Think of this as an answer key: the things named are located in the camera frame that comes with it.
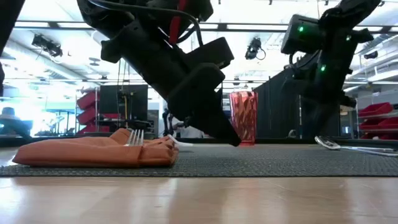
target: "red shelf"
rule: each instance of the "red shelf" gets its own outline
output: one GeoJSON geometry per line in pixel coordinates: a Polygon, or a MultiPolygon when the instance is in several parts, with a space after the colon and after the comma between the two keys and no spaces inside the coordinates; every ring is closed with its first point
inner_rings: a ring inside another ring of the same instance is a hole
{"type": "MultiPolygon", "coordinates": [[[[99,127],[100,132],[109,132],[109,129],[110,129],[109,126],[100,126],[99,127]]],[[[87,132],[97,132],[96,126],[94,123],[87,124],[87,126],[85,128],[83,128],[82,130],[80,130],[79,132],[77,132],[77,134],[84,134],[87,132]]]]}
{"type": "Polygon", "coordinates": [[[382,140],[398,140],[398,134],[397,133],[383,134],[379,139],[382,139],[382,140]]]}
{"type": "Polygon", "coordinates": [[[77,105],[81,110],[86,110],[91,106],[95,105],[95,91],[91,91],[86,95],[82,96],[79,100],[77,100],[77,105]]]}
{"type": "Polygon", "coordinates": [[[77,116],[79,124],[87,125],[95,120],[95,108],[91,107],[77,116]]]}
{"type": "Polygon", "coordinates": [[[365,118],[368,116],[380,116],[383,114],[388,114],[394,110],[394,107],[390,103],[378,103],[374,105],[369,105],[367,108],[361,110],[358,113],[359,118],[365,118]]]}
{"type": "Polygon", "coordinates": [[[375,118],[375,119],[368,119],[362,124],[359,125],[359,128],[366,131],[366,130],[375,130],[380,129],[379,124],[386,120],[385,118],[375,118]]]}
{"type": "Polygon", "coordinates": [[[379,123],[379,129],[398,129],[398,117],[385,119],[379,123]]]}

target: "orange napkin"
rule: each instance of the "orange napkin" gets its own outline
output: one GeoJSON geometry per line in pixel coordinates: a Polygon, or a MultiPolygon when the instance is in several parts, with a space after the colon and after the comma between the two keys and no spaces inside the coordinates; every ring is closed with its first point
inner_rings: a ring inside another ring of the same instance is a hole
{"type": "Polygon", "coordinates": [[[164,137],[144,141],[143,146],[124,146],[130,131],[119,129],[107,137],[46,140],[19,148],[12,160],[29,166],[140,167],[172,166],[177,145],[164,137]]]}

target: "fork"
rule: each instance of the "fork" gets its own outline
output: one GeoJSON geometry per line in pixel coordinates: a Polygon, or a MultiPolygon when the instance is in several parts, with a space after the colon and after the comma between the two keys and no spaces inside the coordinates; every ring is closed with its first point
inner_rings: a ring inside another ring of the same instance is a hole
{"type": "Polygon", "coordinates": [[[339,144],[327,139],[323,138],[321,136],[315,136],[315,141],[329,149],[329,150],[340,150],[340,149],[348,149],[348,150],[354,150],[354,151],[359,151],[359,152],[365,152],[368,154],[374,154],[374,155],[379,155],[379,156],[389,156],[389,157],[398,157],[398,154],[391,153],[395,152],[395,149],[388,149],[388,148],[377,148],[377,147],[362,147],[362,146],[340,146],[339,144]]]}
{"type": "Polygon", "coordinates": [[[143,146],[144,145],[144,130],[132,130],[124,146],[143,146]]]}

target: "woven mat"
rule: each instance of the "woven mat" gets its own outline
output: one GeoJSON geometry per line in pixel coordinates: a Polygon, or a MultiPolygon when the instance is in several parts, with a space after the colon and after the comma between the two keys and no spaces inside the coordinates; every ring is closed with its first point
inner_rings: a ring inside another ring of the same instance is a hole
{"type": "Polygon", "coordinates": [[[398,177],[398,158],[317,146],[200,146],[180,149],[168,168],[0,167],[2,177],[398,177]]]}

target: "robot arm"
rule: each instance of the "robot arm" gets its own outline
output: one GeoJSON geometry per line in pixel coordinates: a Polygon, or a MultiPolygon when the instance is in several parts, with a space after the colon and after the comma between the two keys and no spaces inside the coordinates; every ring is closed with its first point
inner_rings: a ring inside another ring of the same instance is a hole
{"type": "Polygon", "coordinates": [[[170,113],[210,136],[237,146],[241,142],[221,107],[224,80],[220,69],[234,59],[225,38],[203,45],[198,20],[213,10],[209,0],[78,0],[86,23],[109,37],[102,41],[101,58],[121,58],[168,103],[170,113]],[[193,23],[200,47],[184,53],[177,43],[193,23]]]}
{"type": "Polygon", "coordinates": [[[290,55],[290,65],[283,72],[291,78],[282,90],[312,102],[314,109],[303,129],[306,138],[319,134],[335,106],[355,107],[355,100],[345,96],[342,87],[352,72],[349,66],[358,44],[373,40],[373,36],[367,29],[353,28],[379,4],[380,0],[342,0],[320,19],[294,15],[290,20],[281,52],[290,55]],[[297,51],[307,54],[293,63],[297,51]]]}

